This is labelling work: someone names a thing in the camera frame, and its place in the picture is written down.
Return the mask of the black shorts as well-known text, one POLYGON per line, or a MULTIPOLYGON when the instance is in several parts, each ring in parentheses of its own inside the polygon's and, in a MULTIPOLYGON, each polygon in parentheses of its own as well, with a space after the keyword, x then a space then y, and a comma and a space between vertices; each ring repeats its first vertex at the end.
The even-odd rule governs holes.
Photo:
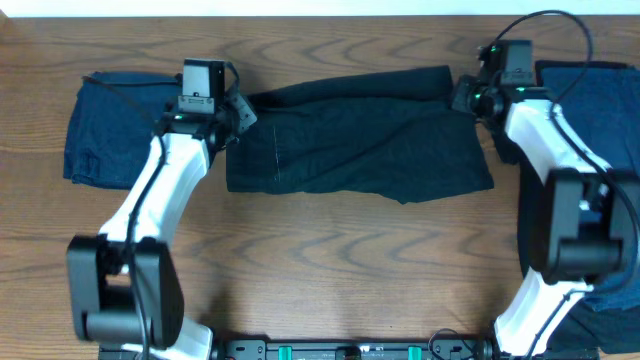
POLYGON ((401 204, 493 188, 448 66, 330 78, 252 94, 258 120, 226 152, 231 192, 352 191, 401 204))

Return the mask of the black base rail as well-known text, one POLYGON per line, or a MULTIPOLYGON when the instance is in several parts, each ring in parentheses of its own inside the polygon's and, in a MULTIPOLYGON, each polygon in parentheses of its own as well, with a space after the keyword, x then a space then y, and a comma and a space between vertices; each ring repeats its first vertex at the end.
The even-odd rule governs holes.
POLYGON ((218 342, 212 360, 490 360, 497 359, 488 340, 453 336, 405 342, 264 341, 218 342))

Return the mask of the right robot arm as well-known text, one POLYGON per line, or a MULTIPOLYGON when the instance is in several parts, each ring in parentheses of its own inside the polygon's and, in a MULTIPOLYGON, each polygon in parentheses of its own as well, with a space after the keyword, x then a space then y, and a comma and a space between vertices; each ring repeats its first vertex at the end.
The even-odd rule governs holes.
POLYGON ((589 295, 626 290, 639 269, 639 179, 614 170, 533 82, 463 75, 451 106, 494 127, 534 172, 529 265, 509 307, 492 324, 484 356, 532 359, 589 295))

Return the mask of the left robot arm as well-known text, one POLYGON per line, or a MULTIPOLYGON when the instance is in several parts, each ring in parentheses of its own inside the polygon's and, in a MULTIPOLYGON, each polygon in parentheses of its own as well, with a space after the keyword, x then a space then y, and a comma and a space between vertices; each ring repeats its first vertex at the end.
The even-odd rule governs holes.
POLYGON ((237 91, 181 95, 155 122, 148 159, 116 213, 66 251, 76 336, 134 359, 208 359, 214 333, 184 314, 170 248, 196 185, 257 120, 237 91))

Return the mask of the black garment under pile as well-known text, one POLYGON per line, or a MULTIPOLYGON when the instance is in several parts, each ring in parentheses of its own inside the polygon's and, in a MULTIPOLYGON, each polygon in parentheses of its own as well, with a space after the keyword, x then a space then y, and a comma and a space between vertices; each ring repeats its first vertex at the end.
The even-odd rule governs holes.
MULTIPOLYGON (((494 139, 500 158, 520 164, 517 243, 522 272, 529 268, 530 231, 538 216, 543 185, 534 169, 502 139, 494 139)), ((635 353, 639 350, 639 306, 627 310, 594 311, 588 304, 576 304, 548 340, 553 351, 599 348, 607 354, 635 353)))

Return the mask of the folded navy blue garment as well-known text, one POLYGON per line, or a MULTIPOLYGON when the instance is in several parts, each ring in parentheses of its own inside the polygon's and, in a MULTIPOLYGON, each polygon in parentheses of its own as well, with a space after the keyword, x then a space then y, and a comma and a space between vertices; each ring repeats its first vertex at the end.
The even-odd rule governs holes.
POLYGON ((144 167, 154 122, 181 93, 175 75, 94 72, 83 81, 67 129, 63 177, 129 189, 144 167))

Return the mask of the blue garment in pile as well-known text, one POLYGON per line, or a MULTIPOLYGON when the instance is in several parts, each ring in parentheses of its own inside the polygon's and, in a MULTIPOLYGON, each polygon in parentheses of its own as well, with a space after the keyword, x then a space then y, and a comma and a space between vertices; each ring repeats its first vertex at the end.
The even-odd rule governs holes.
MULTIPOLYGON (((579 75, 581 65, 540 60, 537 80, 559 95, 579 75)), ((639 177, 639 69, 623 63, 591 64, 560 103, 567 122, 592 151, 612 168, 632 170, 639 177)), ((639 278, 623 292, 590 296, 584 302, 597 312, 637 307, 639 278)))

